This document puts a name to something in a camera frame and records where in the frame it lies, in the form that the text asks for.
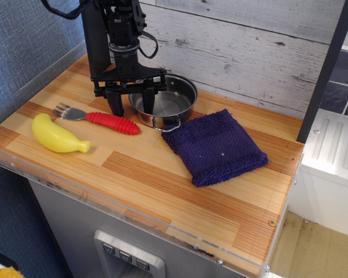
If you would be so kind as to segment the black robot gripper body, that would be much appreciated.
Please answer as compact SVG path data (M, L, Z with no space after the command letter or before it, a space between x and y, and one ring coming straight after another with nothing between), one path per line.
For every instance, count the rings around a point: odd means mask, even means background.
M138 62L137 53L115 54L115 68L91 76L94 83L94 94L106 97L107 91L117 94L137 94L152 89L167 90L165 69L149 68Z

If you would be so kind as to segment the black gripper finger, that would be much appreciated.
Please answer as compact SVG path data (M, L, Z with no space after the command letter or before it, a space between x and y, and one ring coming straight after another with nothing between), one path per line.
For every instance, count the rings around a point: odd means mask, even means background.
M155 88L148 87L142 91L142 101L144 112L146 114L151 114L153 112L154 103L155 103Z
M124 109L120 93L116 90L106 89L105 96L112 113L115 116L123 117Z

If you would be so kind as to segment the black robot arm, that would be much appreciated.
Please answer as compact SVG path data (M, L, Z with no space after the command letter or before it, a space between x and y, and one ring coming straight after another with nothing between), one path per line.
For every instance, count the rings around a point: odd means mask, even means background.
M144 112L152 113L155 95L167 89L167 71L143 66L138 61L137 52L152 59L158 51L155 49L149 56L140 46L140 36L157 41L144 31L146 14L138 1L100 1L97 9L108 34L108 49L113 53L115 68L91 76L95 95L107 99L114 115L123 116L121 96L141 93Z

